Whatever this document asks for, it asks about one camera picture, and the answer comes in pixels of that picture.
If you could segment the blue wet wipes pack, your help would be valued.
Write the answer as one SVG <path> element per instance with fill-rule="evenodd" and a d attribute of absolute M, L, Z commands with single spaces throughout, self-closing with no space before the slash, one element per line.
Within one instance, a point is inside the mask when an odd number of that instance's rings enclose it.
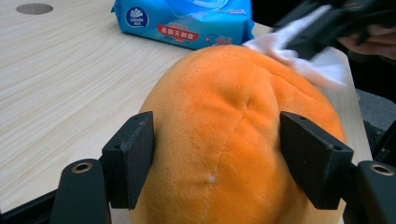
<path fill-rule="evenodd" d="M 124 33 L 187 49 L 253 38 L 249 0 L 115 0 L 111 11 Z"/>

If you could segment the white wet wipe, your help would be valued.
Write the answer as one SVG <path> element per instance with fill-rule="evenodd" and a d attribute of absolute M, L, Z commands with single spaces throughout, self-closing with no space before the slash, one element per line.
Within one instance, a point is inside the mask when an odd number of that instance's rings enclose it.
<path fill-rule="evenodd" d="M 340 61 L 330 57 L 329 47 L 309 60 L 304 59 L 302 53 L 287 49 L 287 45 L 294 37 L 301 35 L 315 19 L 329 10 L 329 5 L 321 6 L 298 20 L 287 22 L 284 28 L 255 37 L 245 42 L 243 46 L 286 65 L 318 87 L 340 91 L 347 85 L 345 67 Z"/>

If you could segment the orange plush toy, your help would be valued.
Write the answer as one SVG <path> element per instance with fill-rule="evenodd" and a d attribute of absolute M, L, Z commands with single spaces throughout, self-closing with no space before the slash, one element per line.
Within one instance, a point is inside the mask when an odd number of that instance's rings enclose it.
<path fill-rule="evenodd" d="M 133 224 L 337 224 L 318 210 L 280 152 L 279 115 L 302 115 L 337 137 L 328 99 L 287 66 L 239 46 L 196 50 L 157 82 L 141 109 L 155 152 Z"/>

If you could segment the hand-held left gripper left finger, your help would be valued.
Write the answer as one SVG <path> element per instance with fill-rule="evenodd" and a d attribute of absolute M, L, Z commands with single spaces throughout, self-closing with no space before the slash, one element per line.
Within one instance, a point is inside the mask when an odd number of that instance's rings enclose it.
<path fill-rule="evenodd" d="M 153 113 L 130 117 L 102 149 L 102 163 L 112 176 L 112 208 L 135 209 L 152 164 Z"/>

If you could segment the black stand base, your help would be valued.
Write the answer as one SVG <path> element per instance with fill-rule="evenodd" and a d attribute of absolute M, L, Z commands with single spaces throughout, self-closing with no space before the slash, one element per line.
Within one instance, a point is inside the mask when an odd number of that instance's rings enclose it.
<path fill-rule="evenodd" d="M 396 168 L 396 120 L 386 131 L 368 121 L 363 124 L 373 159 Z"/>

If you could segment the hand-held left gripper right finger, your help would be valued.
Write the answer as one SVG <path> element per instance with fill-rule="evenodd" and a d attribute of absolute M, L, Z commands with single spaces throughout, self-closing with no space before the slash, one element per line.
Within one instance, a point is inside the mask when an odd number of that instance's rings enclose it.
<path fill-rule="evenodd" d="M 354 151 L 310 119 L 290 112 L 280 113 L 280 140 L 290 174 L 308 200 L 317 209 L 335 210 Z"/>

